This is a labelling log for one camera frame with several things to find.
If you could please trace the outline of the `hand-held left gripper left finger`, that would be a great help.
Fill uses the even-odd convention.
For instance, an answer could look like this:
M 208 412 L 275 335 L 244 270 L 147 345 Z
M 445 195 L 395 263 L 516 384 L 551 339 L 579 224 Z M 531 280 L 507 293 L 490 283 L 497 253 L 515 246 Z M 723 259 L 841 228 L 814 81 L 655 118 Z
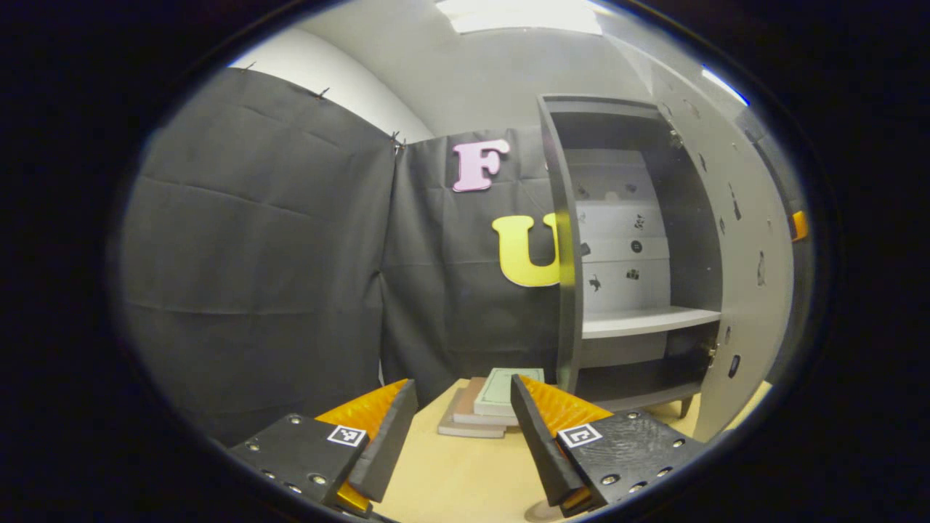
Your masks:
M 353 516 L 381 503 L 418 411 L 409 378 L 316 416 L 289 413 L 230 447 L 265 479 Z

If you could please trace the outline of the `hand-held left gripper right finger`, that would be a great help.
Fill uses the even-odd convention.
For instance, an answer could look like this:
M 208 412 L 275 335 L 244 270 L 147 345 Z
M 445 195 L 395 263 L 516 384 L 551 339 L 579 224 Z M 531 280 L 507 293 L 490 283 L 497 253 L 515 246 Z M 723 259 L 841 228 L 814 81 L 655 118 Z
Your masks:
M 509 399 L 547 503 L 565 517 L 641 497 L 706 447 L 647 411 L 611 413 L 521 374 L 511 377 Z

